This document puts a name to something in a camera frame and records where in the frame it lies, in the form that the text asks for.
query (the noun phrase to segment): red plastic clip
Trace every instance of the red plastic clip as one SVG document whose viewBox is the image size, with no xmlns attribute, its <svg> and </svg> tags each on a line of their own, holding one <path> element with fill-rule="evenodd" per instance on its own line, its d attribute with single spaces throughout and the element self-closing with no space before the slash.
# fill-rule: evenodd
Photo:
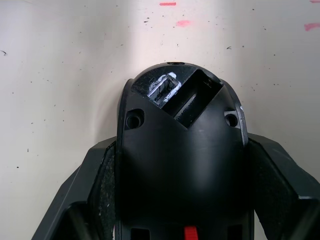
<svg viewBox="0 0 320 240">
<path fill-rule="evenodd" d="M 184 240 L 198 240 L 197 228 L 195 226 L 184 227 Z"/>
</svg>

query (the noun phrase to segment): white surface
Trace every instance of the white surface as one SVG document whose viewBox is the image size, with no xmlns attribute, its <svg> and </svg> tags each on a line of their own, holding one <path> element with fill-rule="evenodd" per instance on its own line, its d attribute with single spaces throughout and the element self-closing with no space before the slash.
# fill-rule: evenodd
<svg viewBox="0 0 320 240">
<path fill-rule="evenodd" d="M 304 29 L 320 22 L 320 4 L 176 2 L 0 1 L 1 240 L 31 239 L 87 150 L 116 134 L 126 80 L 161 62 L 229 82 L 249 132 L 282 144 L 320 181 L 320 28 Z M 260 226 L 255 235 L 265 239 Z"/>
</svg>

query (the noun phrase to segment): white scuff mark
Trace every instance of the white scuff mark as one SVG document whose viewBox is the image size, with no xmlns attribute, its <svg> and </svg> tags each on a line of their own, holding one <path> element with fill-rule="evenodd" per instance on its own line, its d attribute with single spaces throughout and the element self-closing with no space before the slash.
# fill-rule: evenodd
<svg viewBox="0 0 320 240">
<path fill-rule="evenodd" d="M 175 74 L 173 71 L 169 72 L 168 75 L 170 75 L 171 77 L 173 77 L 174 79 L 176 79 L 177 74 Z"/>
<path fill-rule="evenodd" d="M 177 75 L 172 71 L 172 72 L 169 72 L 168 74 L 163 74 L 161 75 L 157 81 L 154 81 L 153 83 L 151 83 L 151 85 L 149 86 L 149 95 L 150 95 L 150 92 L 159 84 L 161 83 L 161 81 L 165 78 L 165 76 L 171 76 L 173 77 L 174 79 L 177 78 Z"/>
<path fill-rule="evenodd" d="M 151 85 L 149 86 L 149 94 L 147 95 L 149 98 L 150 96 L 152 96 L 152 94 L 154 94 L 154 92 L 168 79 L 168 76 L 172 77 L 174 80 L 176 80 L 177 75 L 172 71 L 169 72 L 168 74 L 163 74 L 161 75 L 158 80 L 156 82 L 151 83 Z M 165 96 L 165 98 L 163 99 L 163 101 L 161 102 L 161 104 L 163 103 L 167 103 L 170 98 L 174 95 L 176 95 L 176 93 L 178 92 L 178 90 L 181 88 L 182 84 L 181 82 L 177 81 L 177 85 L 175 86 L 174 89 L 172 89 L 167 96 Z"/>
<path fill-rule="evenodd" d="M 163 99 L 163 102 L 166 103 L 170 100 L 170 98 L 178 92 L 179 88 L 181 88 L 181 82 L 178 83 L 178 85 L 171 90 L 171 92 Z"/>
</svg>

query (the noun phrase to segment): screw hole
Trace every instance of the screw hole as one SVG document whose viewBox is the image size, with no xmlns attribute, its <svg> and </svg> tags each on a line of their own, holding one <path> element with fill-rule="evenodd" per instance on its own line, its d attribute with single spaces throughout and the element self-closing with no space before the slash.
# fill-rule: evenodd
<svg viewBox="0 0 320 240">
<path fill-rule="evenodd" d="M 167 64 L 169 64 L 169 65 L 185 65 L 184 62 L 179 62 L 179 61 L 171 61 L 171 62 L 167 62 Z"/>
<path fill-rule="evenodd" d="M 126 125 L 129 129 L 136 129 L 140 127 L 140 119 L 137 116 L 130 116 L 126 119 Z"/>
<path fill-rule="evenodd" d="M 225 121 L 230 127 L 233 127 L 233 128 L 238 125 L 238 119 L 233 114 L 228 114 L 227 116 L 225 116 Z"/>
<path fill-rule="evenodd" d="M 137 129 L 144 124 L 145 113 L 141 109 L 128 111 L 125 120 L 125 129 Z"/>
</svg>

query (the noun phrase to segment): red mark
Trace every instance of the red mark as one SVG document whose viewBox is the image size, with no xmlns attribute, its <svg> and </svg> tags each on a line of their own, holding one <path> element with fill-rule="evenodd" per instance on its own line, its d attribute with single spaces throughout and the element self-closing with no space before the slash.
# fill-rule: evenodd
<svg viewBox="0 0 320 240">
<path fill-rule="evenodd" d="M 176 2 L 160 2 L 160 6 L 175 6 Z"/>
<path fill-rule="evenodd" d="M 189 20 L 180 20 L 180 21 L 177 21 L 175 25 L 178 27 L 184 28 L 190 24 L 191 22 Z"/>
<path fill-rule="evenodd" d="M 195 226 L 184 227 L 184 240 L 198 240 L 197 228 Z"/>
<path fill-rule="evenodd" d="M 316 28 L 320 28 L 320 23 L 316 22 L 316 23 L 308 23 L 304 25 L 304 30 L 306 30 L 307 32 L 312 30 L 312 29 L 316 29 Z"/>
</svg>

